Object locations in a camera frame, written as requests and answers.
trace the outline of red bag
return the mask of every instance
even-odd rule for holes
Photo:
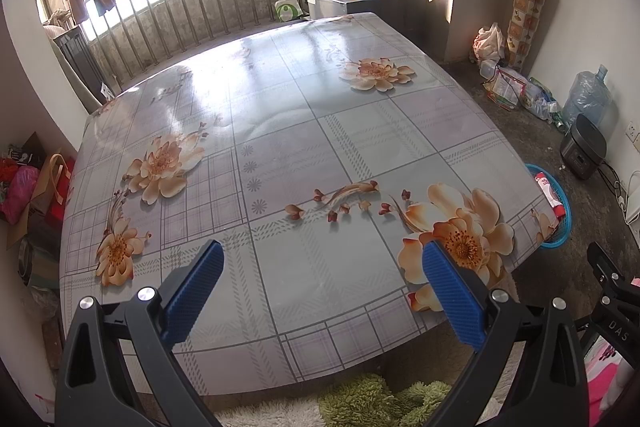
[[[45,168],[49,169],[50,183],[54,184],[54,197],[51,200],[51,205],[45,216],[45,222],[54,229],[62,229],[62,221],[65,218],[66,200],[69,192],[69,181],[71,178],[71,172],[74,168],[76,161],[72,158],[68,162],[65,162],[64,158],[60,154],[54,154],[51,157],[49,165],[45,165]],[[62,176],[58,179],[58,184],[54,183],[54,176],[62,166]]]

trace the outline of green rug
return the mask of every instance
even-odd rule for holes
[[[378,375],[361,375],[329,388],[318,399],[327,427],[420,427],[451,389],[416,382],[392,394]]]

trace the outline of green shopping bag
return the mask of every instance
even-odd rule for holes
[[[276,15],[280,22],[288,22],[302,15],[302,8],[298,0],[276,0]]]

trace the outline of blue plastic basket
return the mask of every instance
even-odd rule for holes
[[[558,228],[551,235],[551,237],[549,237],[544,243],[542,243],[542,245],[540,245],[540,248],[558,248],[567,240],[567,238],[569,238],[569,234],[571,233],[572,220],[569,200],[567,199],[566,194],[564,193],[564,190],[562,190],[560,184],[551,174],[546,172],[545,169],[531,163],[525,163],[525,165],[527,166],[527,169],[529,169],[529,172],[531,172],[531,174],[533,174],[534,176],[539,172],[542,172],[546,176],[546,179],[549,180],[549,184],[553,187],[553,190],[555,190],[556,194],[560,198],[560,201],[562,201],[562,206],[564,206],[566,215],[560,220]]]

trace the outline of white plastic bag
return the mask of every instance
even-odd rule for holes
[[[474,39],[474,54],[478,61],[504,58],[504,37],[497,22],[494,22],[489,29],[478,30],[478,36]]]
[[[275,9],[280,22],[289,22],[302,15],[298,0],[276,0]]]

